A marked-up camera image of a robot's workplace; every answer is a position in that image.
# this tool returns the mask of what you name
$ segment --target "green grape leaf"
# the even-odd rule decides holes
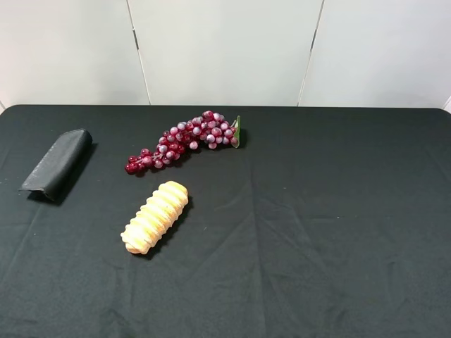
[[[233,134],[233,137],[236,137],[236,139],[238,140],[237,144],[232,144],[234,148],[238,148],[240,146],[240,125],[241,125],[241,117],[237,116],[237,119],[232,123],[232,127],[236,129],[235,134]]]

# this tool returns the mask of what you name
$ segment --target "table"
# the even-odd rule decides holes
[[[125,174],[180,120],[241,149]],[[18,188],[63,132],[89,160]],[[158,185],[191,202],[147,256],[119,234]],[[438,109],[15,106],[0,116],[0,337],[449,337],[451,116]]]

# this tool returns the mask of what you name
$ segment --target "bread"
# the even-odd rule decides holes
[[[121,234],[132,254],[147,254],[168,231],[188,203],[188,191],[177,182],[160,184]]]

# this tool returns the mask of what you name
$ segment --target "grape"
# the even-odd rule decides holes
[[[145,157],[145,156],[150,156],[152,153],[150,152],[150,150],[148,150],[147,148],[144,148],[141,150],[141,156]]]
[[[168,146],[160,146],[158,150],[160,153],[165,154],[168,150]]]
[[[233,136],[232,130],[227,129],[227,130],[224,132],[224,136],[225,136],[225,137],[228,137],[228,138],[230,139],[230,138]]]
[[[206,141],[207,141],[208,143],[213,143],[213,142],[216,141],[216,138],[215,138],[215,136],[213,136],[212,134],[210,134],[209,136],[206,137]]]
[[[138,170],[139,170],[139,166],[135,162],[132,162],[132,163],[127,164],[125,166],[125,171],[129,175],[133,175],[133,174],[137,173]]]
[[[201,125],[202,121],[200,120],[200,118],[193,118],[192,119],[192,124],[193,125]]]
[[[160,160],[156,160],[154,165],[155,168],[161,169],[163,167],[163,162],[161,162]]]
[[[164,168],[165,165],[178,160],[187,147],[191,150],[198,149],[200,141],[205,141],[210,149],[216,149],[218,144],[237,146],[239,142],[233,136],[235,133],[235,126],[231,127],[223,115],[205,111],[202,116],[194,117],[187,122],[179,122],[169,131],[165,130],[154,153],[143,148],[138,157],[130,156],[125,171],[135,174],[144,172],[147,168]]]
[[[144,164],[148,168],[152,167],[152,164],[153,164],[152,157],[150,157],[150,156],[144,157],[142,159],[142,164]]]
[[[166,158],[172,160],[174,157],[175,157],[175,152],[173,152],[172,150],[170,150],[166,153]]]
[[[200,130],[199,127],[194,127],[194,129],[192,130],[192,133],[193,133],[194,135],[200,135],[201,132],[202,132],[202,131]]]
[[[169,150],[172,150],[176,153],[178,151],[178,144],[176,143],[169,144]]]
[[[196,150],[198,146],[199,145],[197,144],[196,141],[193,141],[190,143],[190,149],[192,149],[192,150]]]
[[[205,111],[202,113],[202,117],[205,119],[205,121],[213,120],[213,112],[212,111]]]
[[[215,137],[217,136],[221,136],[223,134],[223,132],[221,131],[221,129],[215,127],[211,130],[211,134]]]

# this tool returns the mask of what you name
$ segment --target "purple grape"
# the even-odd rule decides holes
[[[168,151],[168,146],[162,145],[158,147],[160,153],[165,154]]]
[[[193,118],[192,119],[192,124],[193,125],[201,125],[202,121],[200,120],[200,118]]]
[[[163,167],[163,162],[161,162],[160,160],[156,160],[154,165],[155,168],[161,169]]]
[[[175,153],[172,150],[170,150],[166,153],[166,157],[172,160],[175,157]]]
[[[221,129],[215,127],[211,130],[211,134],[215,137],[217,136],[221,136],[223,134],[223,132],[221,131]]]
[[[194,129],[192,130],[192,133],[193,133],[194,135],[200,135],[201,132],[202,132],[202,131],[200,130],[199,127],[194,127]]]
[[[231,137],[233,136],[232,130],[227,129],[227,130],[224,132],[224,136],[225,136],[225,137],[228,137],[228,138],[231,138]]]
[[[215,138],[215,136],[213,136],[212,134],[210,134],[210,135],[208,135],[207,137],[206,137],[206,142],[207,143],[213,143],[213,142],[215,142],[216,141],[216,138]]]
[[[196,141],[193,141],[190,143],[190,149],[192,149],[192,150],[196,150],[198,146],[199,145],[197,144]]]

